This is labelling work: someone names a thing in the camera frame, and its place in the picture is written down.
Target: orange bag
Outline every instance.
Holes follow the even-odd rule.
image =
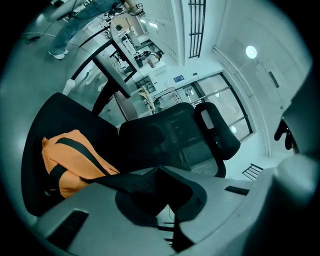
[[[102,159],[79,130],[42,140],[46,171],[56,182],[64,198],[88,185],[85,180],[115,175],[119,172]]]

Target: orange cloth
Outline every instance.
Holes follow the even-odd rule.
[[[59,190],[64,198],[72,196],[88,185],[81,178],[92,180],[103,177],[105,174],[74,148],[61,143],[56,144],[61,138],[72,139],[84,145],[110,175],[119,173],[116,168],[97,154],[94,147],[79,130],[63,133],[49,140],[44,137],[42,140],[42,157],[46,171],[50,174],[57,164],[67,169],[59,180]]]

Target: gray floor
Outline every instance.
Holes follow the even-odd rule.
[[[26,32],[46,31],[50,25],[46,19],[52,7],[35,19]],[[56,35],[64,23],[64,20],[55,22],[46,33]],[[33,34],[23,35],[28,38],[32,36]],[[81,44],[87,38],[88,35],[80,31],[72,42]],[[21,161],[29,128],[45,101],[54,93],[62,92],[67,79],[88,58],[89,52],[92,53],[99,47],[93,40],[84,46],[87,50],[69,43],[69,53],[63,60],[57,60],[48,54],[52,40],[53,37],[49,35],[44,35],[30,44],[25,44],[24,38],[18,40],[0,78],[0,163],[3,164],[0,169],[6,172],[1,172],[4,174],[2,181],[12,192],[10,197],[15,202],[14,207],[29,223],[33,222],[33,217],[24,207],[21,192]],[[130,89],[134,91],[136,87],[133,85]],[[70,97],[92,109],[98,94],[95,87],[89,84],[84,89],[75,88]],[[146,111],[139,95],[132,100],[136,101],[134,105],[138,108],[139,114]],[[119,109],[113,107],[114,103],[110,104],[105,107],[101,116],[118,125],[124,121],[123,117]]]

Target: desk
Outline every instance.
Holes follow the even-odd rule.
[[[93,61],[97,67],[102,71],[102,73],[108,78],[107,84],[102,89],[99,94],[96,102],[94,103],[92,112],[99,115],[104,106],[109,102],[110,98],[115,92],[121,91],[121,93],[126,97],[130,98],[130,93],[126,86],[126,82],[138,71],[139,66],[132,54],[129,53],[127,48],[123,45],[121,39],[118,37],[119,32],[117,31],[114,24],[110,24],[110,40],[100,46],[93,54],[87,58],[76,72],[71,77],[72,80],[75,80],[80,72]],[[105,59],[102,56],[98,56],[104,49],[108,46],[113,46],[116,51],[119,53],[120,57],[125,60],[129,66],[132,68],[132,72],[124,79],[121,78],[120,74],[112,67],[110,61]]]

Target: blue jeans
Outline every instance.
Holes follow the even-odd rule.
[[[95,5],[101,11],[110,12],[114,4],[120,4],[121,0],[94,0]],[[85,25],[101,14],[93,3],[80,11],[75,18],[71,19],[55,36],[50,45],[49,52],[53,55],[63,54],[68,42]]]

